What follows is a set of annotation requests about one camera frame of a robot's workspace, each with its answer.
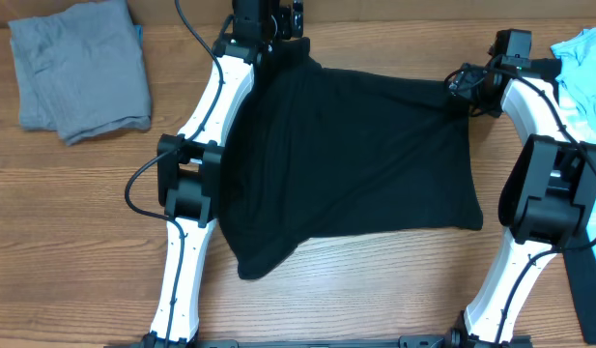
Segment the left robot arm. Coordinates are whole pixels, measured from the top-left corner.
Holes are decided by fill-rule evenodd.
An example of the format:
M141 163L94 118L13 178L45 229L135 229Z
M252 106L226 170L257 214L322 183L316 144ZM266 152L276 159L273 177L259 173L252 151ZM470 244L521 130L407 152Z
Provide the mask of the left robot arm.
M199 330L199 292L206 251L216 226L220 163L255 72L278 41L303 34L303 3L235 1L208 47L210 79L191 117L157 144L158 201L167 222L160 299L143 347L188 347Z

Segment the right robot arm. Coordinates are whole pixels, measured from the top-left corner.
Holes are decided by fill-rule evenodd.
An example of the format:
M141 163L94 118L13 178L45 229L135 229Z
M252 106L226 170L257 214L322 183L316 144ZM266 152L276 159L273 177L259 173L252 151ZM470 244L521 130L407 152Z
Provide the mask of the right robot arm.
M434 347L530 346L513 331L539 275L556 255L596 245L585 238L596 202L596 144L562 120L561 64L531 59L531 45L528 31L500 30L486 65L465 63L444 80L475 115L507 114L523 149L498 201L503 232L495 261L455 326L430 338Z

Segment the black t-shirt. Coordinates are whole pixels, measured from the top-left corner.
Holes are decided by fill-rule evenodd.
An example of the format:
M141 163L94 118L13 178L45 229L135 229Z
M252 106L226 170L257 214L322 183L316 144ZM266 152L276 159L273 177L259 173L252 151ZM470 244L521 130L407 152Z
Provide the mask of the black t-shirt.
M229 132L218 221L249 280L311 238L478 230L468 105L436 81L325 68L307 39L280 43Z

